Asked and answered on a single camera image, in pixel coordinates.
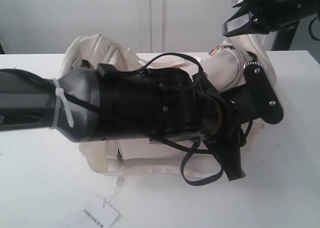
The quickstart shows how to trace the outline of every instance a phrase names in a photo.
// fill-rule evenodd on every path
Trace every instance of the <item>white zip tie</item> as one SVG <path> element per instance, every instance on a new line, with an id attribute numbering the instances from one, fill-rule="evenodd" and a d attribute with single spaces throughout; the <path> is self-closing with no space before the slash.
<path id="1" fill-rule="evenodd" d="M 74 119 L 72 117 L 69 101 L 65 97 L 65 91 L 63 88 L 60 87 L 60 84 L 57 79 L 52 79 L 52 80 L 53 80 L 55 87 L 56 87 L 55 88 L 56 102 L 55 102 L 53 123 L 52 123 L 52 126 L 50 129 L 55 129 L 57 127 L 58 120 L 59 120 L 61 101 L 64 106 L 64 111 L 65 111 L 65 115 L 66 115 L 66 119 L 68 121 L 68 124 L 72 128 L 74 126 Z"/>

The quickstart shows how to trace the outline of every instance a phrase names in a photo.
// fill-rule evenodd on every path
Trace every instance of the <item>white leather bag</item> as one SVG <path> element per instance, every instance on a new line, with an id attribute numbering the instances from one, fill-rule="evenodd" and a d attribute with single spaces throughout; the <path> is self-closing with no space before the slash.
<path id="1" fill-rule="evenodd" d="M 269 79 L 275 83 L 276 74 L 255 35 L 227 38 L 222 45 L 209 52 L 210 58 L 201 61 L 208 79 L 219 90 L 224 91 L 243 84 L 244 64 L 253 60 L 252 54 L 262 63 Z M 89 62 L 90 68 L 99 63 L 113 64 L 121 71 L 132 71 L 146 63 L 131 50 L 126 50 L 116 41 L 103 35 L 78 37 L 68 48 L 61 68 L 61 75 Z M 180 67 L 190 76 L 198 72 L 196 65 L 173 57 L 157 60 L 151 68 Z M 242 150 L 252 150 L 263 129 L 263 121 L 255 120 Z M 191 142 L 180 143 L 191 147 Z M 141 174 L 180 175 L 180 164 L 186 153 L 164 144 L 149 144 L 148 139 L 109 140 L 79 144 L 79 150 L 86 157 L 90 168 L 110 176 Z M 184 174 L 187 177 L 204 178 L 219 171 L 219 164 L 211 155 L 195 154 L 187 163 Z"/>

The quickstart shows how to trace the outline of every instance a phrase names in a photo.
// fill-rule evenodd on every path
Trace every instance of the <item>white backpack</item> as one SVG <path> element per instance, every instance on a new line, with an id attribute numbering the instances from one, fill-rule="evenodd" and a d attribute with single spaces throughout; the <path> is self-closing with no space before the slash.
<path id="1" fill-rule="evenodd" d="M 222 45 L 212 49 L 210 58 L 201 61 L 209 81 L 219 90 L 245 83 L 243 67 L 256 55 L 266 70 L 272 83 L 276 82 L 275 71 L 255 35 L 227 38 Z M 180 67 L 190 76 L 198 72 L 198 67 L 179 57 L 165 56 L 151 68 Z M 114 65 L 121 71 L 140 68 L 147 61 L 140 59 L 132 50 L 124 49 L 116 41 L 103 35 L 78 37 L 68 48 L 60 75 L 71 69 L 87 66 L 97 68 L 99 63 Z M 242 150 L 252 150 L 263 129 L 264 122 L 255 120 Z M 180 143 L 191 147 L 192 143 Z M 180 175 L 180 165 L 186 153 L 164 144 L 150 144 L 148 139 L 108 140 L 79 144 L 79 150 L 86 157 L 90 168 L 104 175 L 126 176 L 142 174 Z M 205 178 L 217 171 L 220 165 L 211 155 L 195 154 L 187 163 L 184 174 L 187 177 Z"/>

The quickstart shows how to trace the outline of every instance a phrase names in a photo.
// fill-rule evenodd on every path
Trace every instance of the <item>white table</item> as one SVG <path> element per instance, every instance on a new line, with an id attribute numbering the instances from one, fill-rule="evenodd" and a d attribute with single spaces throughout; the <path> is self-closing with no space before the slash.
<path id="1" fill-rule="evenodd" d="M 206 54 L 195 54 L 205 57 Z M 150 58 L 152 55 L 141 55 Z M 305 51 L 270 52 L 284 120 L 242 154 L 246 178 L 204 186 L 179 176 L 120 179 L 113 227 L 319 227 L 320 66 Z M 62 55 L 1 55 L 0 67 L 56 77 Z M 48 227 L 113 178 L 90 170 L 78 145 L 55 130 L 0 133 L 0 227 Z"/>

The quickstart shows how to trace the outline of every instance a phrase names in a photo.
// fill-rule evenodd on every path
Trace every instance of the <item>price tag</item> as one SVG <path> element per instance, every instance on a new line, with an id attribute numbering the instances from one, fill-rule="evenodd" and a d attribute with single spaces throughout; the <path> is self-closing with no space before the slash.
<path id="1" fill-rule="evenodd" d="M 60 220 L 55 227 L 59 228 L 109 228 L 119 213 L 96 196 L 82 208 Z"/>

